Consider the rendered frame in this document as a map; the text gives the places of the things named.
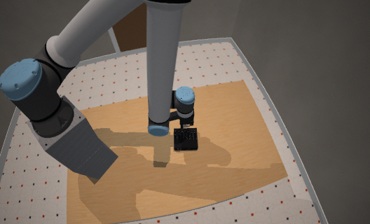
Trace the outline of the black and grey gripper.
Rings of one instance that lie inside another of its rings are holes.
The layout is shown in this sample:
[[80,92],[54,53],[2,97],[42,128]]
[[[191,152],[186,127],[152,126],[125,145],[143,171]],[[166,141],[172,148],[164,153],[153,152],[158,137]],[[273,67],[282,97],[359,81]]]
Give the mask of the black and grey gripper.
[[180,124],[181,124],[181,129],[184,127],[190,127],[193,126],[194,123],[194,109],[193,109],[193,114],[189,118],[181,118],[180,119]]

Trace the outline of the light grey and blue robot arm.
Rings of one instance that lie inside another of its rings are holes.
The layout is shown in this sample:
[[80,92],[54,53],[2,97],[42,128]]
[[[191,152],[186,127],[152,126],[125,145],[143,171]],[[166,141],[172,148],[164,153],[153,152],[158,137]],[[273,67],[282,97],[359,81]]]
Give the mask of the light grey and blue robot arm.
[[143,3],[147,5],[148,132],[163,137],[169,133],[170,121],[192,116],[194,91],[186,86],[172,90],[183,9],[191,0],[89,0],[59,36],[50,37],[32,59],[10,65],[0,76],[1,90],[31,120],[40,137],[56,137],[74,119],[73,108],[57,89],[81,54]]

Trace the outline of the black lighting desk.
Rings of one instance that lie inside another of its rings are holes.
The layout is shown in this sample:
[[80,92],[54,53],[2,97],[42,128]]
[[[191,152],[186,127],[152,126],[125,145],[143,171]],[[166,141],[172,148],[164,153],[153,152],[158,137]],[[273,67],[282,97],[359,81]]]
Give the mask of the black lighting desk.
[[198,149],[197,128],[174,128],[174,150],[187,151]]

